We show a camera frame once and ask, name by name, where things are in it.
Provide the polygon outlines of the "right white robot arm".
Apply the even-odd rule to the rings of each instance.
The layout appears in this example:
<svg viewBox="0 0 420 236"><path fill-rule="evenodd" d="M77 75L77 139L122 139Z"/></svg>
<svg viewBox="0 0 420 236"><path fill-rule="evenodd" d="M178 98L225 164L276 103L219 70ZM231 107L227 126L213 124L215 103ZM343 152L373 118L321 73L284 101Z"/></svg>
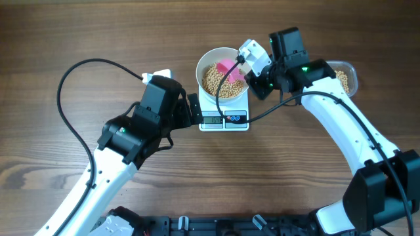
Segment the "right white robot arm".
<svg viewBox="0 0 420 236"><path fill-rule="evenodd" d="M270 51L247 40L239 49L250 66L246 81L261 100L273 90L288 92L327 130L352 172L343 198L315 212L320 233L336 235L372 229L412 216L419 210L419 154L388 141L349 98L333 68L310 60L300 31L271 33Z"/></svg>

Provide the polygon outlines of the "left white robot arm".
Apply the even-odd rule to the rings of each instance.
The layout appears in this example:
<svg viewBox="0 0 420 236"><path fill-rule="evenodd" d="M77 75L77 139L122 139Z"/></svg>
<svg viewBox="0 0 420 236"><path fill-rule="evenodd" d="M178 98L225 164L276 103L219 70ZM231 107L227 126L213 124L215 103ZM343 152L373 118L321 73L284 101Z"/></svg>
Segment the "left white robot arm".
<svg viewBox="0 0 420 236"><path fill-rule="evenodd" d="M80 179L38 235L88 235L116 193L145 160L164 148L171 131L203 121L199 98L182 85L155 75L141 101L102 128L98 146Z"/></svg>

